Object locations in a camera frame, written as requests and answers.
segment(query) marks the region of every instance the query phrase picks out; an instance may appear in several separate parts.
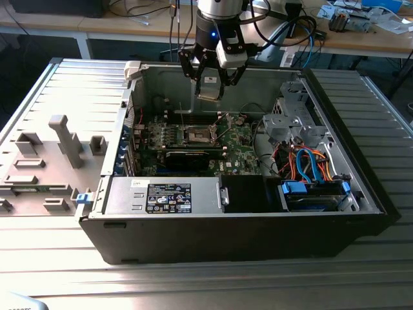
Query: black cable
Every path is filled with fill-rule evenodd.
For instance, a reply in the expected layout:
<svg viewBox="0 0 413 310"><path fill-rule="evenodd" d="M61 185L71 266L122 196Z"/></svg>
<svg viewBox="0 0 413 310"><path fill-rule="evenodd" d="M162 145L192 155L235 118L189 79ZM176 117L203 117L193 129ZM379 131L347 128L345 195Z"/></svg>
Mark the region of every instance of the black cable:
<svg viewBox="0 0 413 310"><path fill-rule="evenodd" d="M300 66L301 66L301 58L303 58L303 55L304 55L304 53L305 53L305 50L306 50L307 47L310 45L310 42L311 42L311 40L308 39L308 43L307 43L307 45L305 46L305 48L303 49L303 51L302 51L302 52L300 53L300 55L297 57L296 61L291 64L291 67L292 67L292 68L295 67L295 65L298 63L298 61L299 61L299 64L300 64Z"/></svg>
<svg viewBox="0 0 413 310"><path fill-rule="evenodd" d="M278 175L274 170L271 169L270 166L268 166L265 162L263 162L263 161L261 160L261 157L263 157L263 156L268 156L268 155L271 156L271 154L262 154L262 155L260 155L260 156L258 156L258 154L257 154L257 150L256 150L255 144L256 144L256 138L257 138L258 128L259 128L260 124L262 124L262 123L263 123L263 119L261 118L260 121L259 121L258 124L257 124L256 130L255 130L255 132L254 132L254 136L253 136L253 138L252 138L252 151L254 152L254 154L255 154L256 158L258 159L258 161L260 162L260 164L262 164L264 167L266 167L271 174L276 174L276 175Z"/></svg>
<svg viewBox="0 0 413 310"><path fill-rule="evenodd" d="M240 21L239 24L240 25L247 25L247 24L251 24L251 23L256 23L257 21L262 21L264 18L266 18L271 12L271 5L270 5L268 0L263 0L263 1L264 1L265 5L267 6L267 11L265 12L265 14L255 17L254 13L253 13L254 8L252 7L252 1L250 1L252 18L244 19L244 20Z"/></svg>
<svg viewBox="0 0 413 310"><path fill-rule="evenodd" d="M4 37L3 34L0 34L1 39L5 42L5 45L9 45L9 42L7 42L6 38Z"/></svg>
<svg viewBox="0 0 413 310"><path fill-rule="evenodd" d="M345 5L345 8L355 8L355 9L358 9L358 8L356 8L356 5L359 3L359 0L356 1L355 5L346 5L346 0L343 0L343 3L344 3L344 5Z"/></svg>
<svg viewBox="0 0 413 310"><path fill-rule="evenodd" d="M320 60L320 58L321 58L321 54L322 54L321 49L323 48L324 43L325 43L325 41L324 41L324 40L320 40L320 39L318 39L318 41L319 41L319 43L320 43L320 47L319 47L319 48L318 48L318 50L316 50L316 52L314 53L314 55L316 55L316 54L318 53L318 56L317 56L317 61L316 61L316 64L314 65L315 67L317 67L317 65L318 65L318 61L319 61L319 60Z"/></svg>
<svg viewBox="0 0 413 310"><path fill-rule="evenodd" d="M385 58L386 60L387 60L387 62L388 63L390 63L390 65L394 68L394 69L396 69L397 71L399 71L400 70L400 68L398 67L398 64L395 64L390 58Z"/></svg>
<svg viewBox="0 0 413 310"><path fill-rule="evenodd" d="M251 15L254 18L255 17L255 13L254 13L254 7L252 5L252 0L250 1L250 6L251 6ZM284 32L286 31L288 28L290 28L291 25L293 25L294 23L297 23L298 21L303 20L303 21L308 21L312 23L312 30L309 33L309 35L307 37L304 37L303 39L294 42L294 43L287 43L287 44L279 44L279 43L275 43L276 39L278 39L278 37ZM316 31L316 27L317 27L317 22L314 18L310 17L310 16L297 16L295 18L293 18L292 20L290 20L271 40L268 40L259 30L258 25L256 22L254 22L254 28L256 29L256 32L258 33L258 35L265 41L267 42L266 45L264 45L261 48L261 51L268 48L270 45L274 45L277 47L292 47L294 45L300 44L301 42L304 42L305 40L309 39L310 37L312 37L314 35L314 32Z"/></svg>
<svg viewBox="0 0 413 310"><path fill-rule="evenodd" d="M129 8L126 13L129 14L130 11L135 10L136 8L147 8L148 6L152 6L156 3L156 0L152 0L152 3L149 3L148 5L135 5L132 8Z"/></svg>
<svg viewBox="0 0 413 310"><path fill-rule="evenodd" d="M191 0L191 24L190 24L190 26L189 26L188 32L187 32L186 35L185 35L185 38L184 38L183 43L182 43L182 45L181 45L181 48L184 48L184 47L185 47L185 43L186 43L186 41L187 41L187 39L188 39L189 33L191 32L192 26L194 25L193 5L194 5L194 0Z"/></svg>
<svg viewBox="0 0 413 310"><path fill-rule="evenodd" d="M412 57L413 54L413 49L408 55L408 58L406 59L405 63L401 67L400 71L398 72L397 76L393 79L392 84L390 85L390 88L387 92L387 98L391 99L393 95L396 93L396 91L400 88L400 86L404 83L406 78L410 75L411 71L413 70L413 65L410 66L410 68L407 68L407 71L405 71L405 68L408 67L407 63L409 59Z"/></svg>
<svg viewBox="0 0 413 310"><path fill-rule="evenodd" d="M131 111L133 108L134 108L134 105L131 105L131 106L128 108L128 110L126 110L125 118L128 118L128 117L129 117L129 113L130 113L130 111Z"/></svg>
<svg viewBox="0 0 413 310"><path fill-rule="evenodd" d="M126 14L128 13L128 8L126 7L126 0L123 0L123 7L125 8Z"/></svg>
<svg viewBox="0 0 413 310"><path fill-rule="evenodd" d="M47 56L48 59L52 58L49 53L35 40L32 38L32 36L26 31L26 29L24 29L20 23L13 17L13 15L8 11L6 4L5 4L6 0L3 0L3 7L5 8L7 14L13 19L13 21L16 23L17 26L19 26L19 28L26 34L28 35L29 39L31 41L33 41L34 43L36 43L36 45L41 49L41 51Z"/></svg>
<svg viewBox="0 0 413 310"><path fill-rule="evenodd" d="M172 58L172 29L174 27L174 18L170 18L170 26L169 26L169 54L170 54L170 61L173 62Z"/></svg>
<svg viewBox="0 0 413 310"><path fill-rule="evenodd" d="M109 6L115 5L116 3L121 2L121 1L122 1L122 0L116 0L116 1L113 2L113 3L110 3Z"/></svg>
<svg viewBox="0 0 413 310"><path fill-rule="evenodd" d="M256 102L248 102L248 103L245 103L240 109L239 109L239 113L241 114L242 113L242 111L243 111L243 109L245 108L245 107L247 107L247 106L249 106L249 105L255 105L257 108L259 108L261 111L263 111L265 114L268 114L268 112L263 108L263 106L262 105L259 105L258 103L256 103Z"/></svg>
<svg viewBox="0 0 413 310"><path fill-rule="evenodd" d="M152 10L152 11L150 11L150 12L145 12L145 13L142 13L142 14L122 15L122 14L115 13L115 12L111 9L112 5L109 6L109 11L110 11L112 14L115 14L116 16L120 16L120 17L138 17L138 16L148 15L148 14L151 14L151 13L154 13L154 12L157 12L157 11L160 11L160 10L165 10L165 9L169 8L169 6L163 6L163 7L161 7L161 8L157 8L157 9L155 9L155 10Z"/></svg>
<svg viewBox="0 0 413 310"><path fill-rule="evenodd" d="M409 103L408 105L407 105L407 112L411 115L411 116L413 116L413 103Z"/></svg>

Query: blue drive bracket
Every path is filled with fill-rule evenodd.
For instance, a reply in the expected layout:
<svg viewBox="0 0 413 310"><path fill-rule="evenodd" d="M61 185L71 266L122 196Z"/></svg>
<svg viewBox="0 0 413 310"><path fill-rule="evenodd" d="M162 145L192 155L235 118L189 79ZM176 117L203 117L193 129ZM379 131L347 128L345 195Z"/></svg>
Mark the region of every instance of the blue drive bracket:
<svg viewBox="0 0 413 310"><path fill-rule="evenodd" d="M301 182L284 182L281 186L284 194L306 194L307 188Z"/></svg>

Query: green motherboard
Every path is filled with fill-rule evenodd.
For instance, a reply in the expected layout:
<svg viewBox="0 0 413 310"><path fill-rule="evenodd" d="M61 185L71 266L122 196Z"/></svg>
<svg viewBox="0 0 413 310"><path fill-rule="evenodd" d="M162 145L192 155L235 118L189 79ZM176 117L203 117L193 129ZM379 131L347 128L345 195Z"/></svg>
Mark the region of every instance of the green motherboard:
<svg viewBox="0 0 413 310"><path fill-rule="evenodd" d="M226 116L213 125L168 124L154 118L145 125L143 135L137 149L138 174L142 176L261 174L250 124L238 116ZM165 161L169 152L208 156L208 160L204 169L171 169Z"/></svg>

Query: wire bundle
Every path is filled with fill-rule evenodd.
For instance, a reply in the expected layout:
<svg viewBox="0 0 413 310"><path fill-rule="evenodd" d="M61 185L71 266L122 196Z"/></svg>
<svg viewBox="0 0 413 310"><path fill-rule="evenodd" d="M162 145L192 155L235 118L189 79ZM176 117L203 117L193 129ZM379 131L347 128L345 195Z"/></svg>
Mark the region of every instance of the wire bundle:
<svg viewBox="0 0 413 310"><path fill-rule="evenodd" d="M260 29L258 28L257 25L257 19L263 19L266 18L266 16L270 13L271 11L271 6L270 3L268 2L268 0L264 0L266 6L267 6L267 12L266 14L262 15L262 16L255 16L255 12L254 12L254 5L253 5L253 0L249 0L250 1L250 7L251 7L251 16L252 19L247 19L246 21L242 21L242 23L254 23L254 28L256 29L256 32L258 33L258 35L261 37L262 40L264 40L266 42L266 44L264 44L261 48L260 51L263 51L264 49L268 48L271 45L277 46L277 47L292 47L294 45L300 44L301 42L306 41L307 39L310 39L313 37L314 33L316 32L316 28L317 28L317 22L313 17L307 16L307 15L302 15L302 16L298 16L295 17L293 19L291 19L271 40L268 40L260 31ZM300 39L299 41L293 42L293 43L276 43L276 40L278 39L278 37L286 30L288 30L292 25L299 23L300 21L306 21L308 24L308 28L310 28L310 30L308 31L308 36L304 37L303 39Z"/></svg>
<svg viewBox="0 0 413 310"><path fill-rule="evenodd" d="M306 175L306 171L311 167L315 180L333 180L330 175L328 158L324 154L320 153L320 151L318 150L311 149L306 145L291 145L289 147L290 151L288 152L288 162L278 170L278 174L282 178L310 183L312 180L308 177L308 175ZM281 148L281 144L276 145L274 153L271 155L271 159L274 161L271 165L272 167L273 165L276 165L277 155L278 158L281 159L281 156L279 154ZM312 156L314 156L315 158L313 164L311 161ZM301 157L305 157L310 160L310 162L307 164L307 167L304 170L301 169Z"/></svg>

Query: metal slotted surface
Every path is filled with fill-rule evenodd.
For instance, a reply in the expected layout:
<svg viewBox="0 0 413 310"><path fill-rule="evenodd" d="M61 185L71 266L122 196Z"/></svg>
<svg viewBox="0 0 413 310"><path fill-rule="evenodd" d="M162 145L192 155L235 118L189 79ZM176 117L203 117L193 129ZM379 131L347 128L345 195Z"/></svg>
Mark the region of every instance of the metal slotted surface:
<svg viewBox="0 0 413 310"><path fill-rule="evenodd" d="M413 309L413 203L404 196L393 198L403 215L395 225L317 260L108 265L75 218L0 218L0 289L50 310Z"/></svg>
<svg viewBox="0 0 413 310"><path fill-rule="evenodd" d="M394 205L413 206L411 127L392 112L391 103L374 84L357 72L313 70L313 73Z"/></svg>
<svg viewBox="0 0 413 310"><path fill-rule="evenodd" d="M124 61L83 61L64 59L49 64L41 83L35 85L33 96L25 100L21 113L11 120L10 130L0 135L0 180L7 176L34 175L39 185L69 184L72 189L96 189L103 156L93 156L89 147L92 136L104 136L110 142L111 133L126 88L123 74ZM67 127L77 134L82 143L82 169L74 172L66 156L61 154L57 134L48 126L54 114L66 115ZM35 132L43 142L37 147L37 156L46 163L42 169L17 169L13 162L21 159L16 139L22 132ZM50 193L35 193L28 197L19 194L8 197L14 208L1 216L57 215L43 207ZM70 216L75 205L70 195L62 197L69 203Z"/></svg>

